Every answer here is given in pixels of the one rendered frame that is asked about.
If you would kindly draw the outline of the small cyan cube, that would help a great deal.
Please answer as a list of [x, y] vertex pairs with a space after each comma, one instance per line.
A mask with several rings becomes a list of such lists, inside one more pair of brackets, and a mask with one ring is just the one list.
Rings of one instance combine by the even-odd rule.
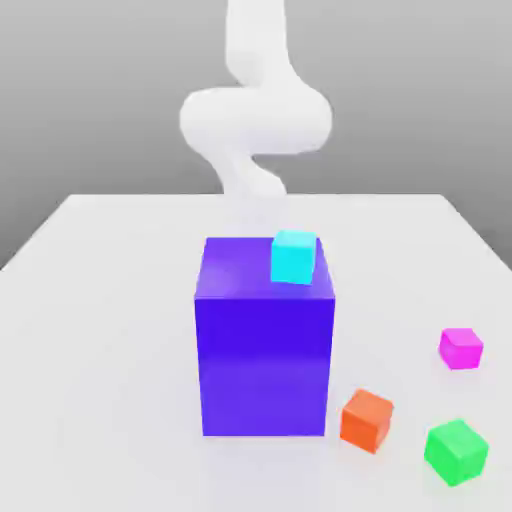
[[310, 285], [316, 261], [313, 232], [281, 230], [271, 245], [271, 281]]

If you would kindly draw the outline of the small green cube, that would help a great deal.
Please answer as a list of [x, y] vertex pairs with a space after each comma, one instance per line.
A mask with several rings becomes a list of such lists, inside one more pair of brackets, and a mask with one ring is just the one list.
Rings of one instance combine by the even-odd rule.
[[464, 420], [455, 419], [429, 430], [424, 460], [455, 487], [482, 473], [488, 452], [488, 442]]

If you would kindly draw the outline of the large purple box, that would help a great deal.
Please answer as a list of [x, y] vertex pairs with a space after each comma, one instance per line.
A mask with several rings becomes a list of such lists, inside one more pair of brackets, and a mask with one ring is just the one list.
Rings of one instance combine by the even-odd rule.
[[323, 248], [309, 285], [270, 278], [269, 238], [207, 238], [194, 295], [206, 436], [325, 432], [335, 293]]

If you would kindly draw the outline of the small magenta cube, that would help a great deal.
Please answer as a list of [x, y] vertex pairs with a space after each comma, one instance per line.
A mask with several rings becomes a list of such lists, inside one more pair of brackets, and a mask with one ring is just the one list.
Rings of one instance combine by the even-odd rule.
[[476, 369], [484, 344], [472, 328], [446, 328], [441, 332], [438, 352], [451, 370]]

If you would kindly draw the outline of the small orange cube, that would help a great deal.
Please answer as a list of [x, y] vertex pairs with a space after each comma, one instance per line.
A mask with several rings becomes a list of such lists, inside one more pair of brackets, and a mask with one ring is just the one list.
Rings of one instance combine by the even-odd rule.
[[340, 438], [375, 454], [390, 429], [393, 403], [357, 389], [341, 412]]

